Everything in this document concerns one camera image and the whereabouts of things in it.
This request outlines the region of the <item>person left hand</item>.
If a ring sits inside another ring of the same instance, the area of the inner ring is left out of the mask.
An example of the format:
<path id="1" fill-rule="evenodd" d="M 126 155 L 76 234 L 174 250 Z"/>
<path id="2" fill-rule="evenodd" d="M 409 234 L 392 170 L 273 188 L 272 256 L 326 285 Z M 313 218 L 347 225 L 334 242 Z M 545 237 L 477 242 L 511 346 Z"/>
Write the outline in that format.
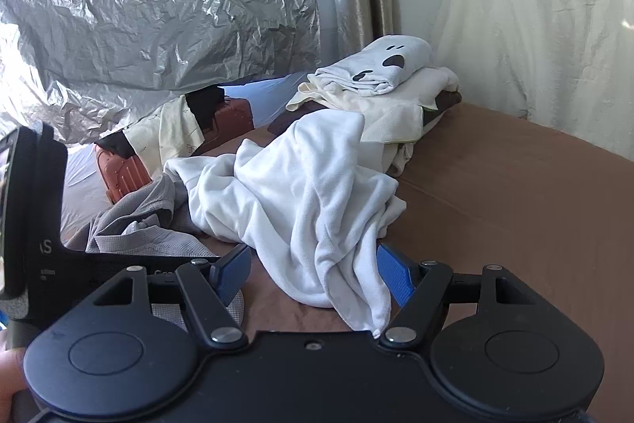
<path id="1" fill-rule="evenodd" d="M 27 388 L 24 376 L 24 348 L 3 350 L 0 360 L 0 421 L 9 421 L 12 398 L 15 393 Z"/>

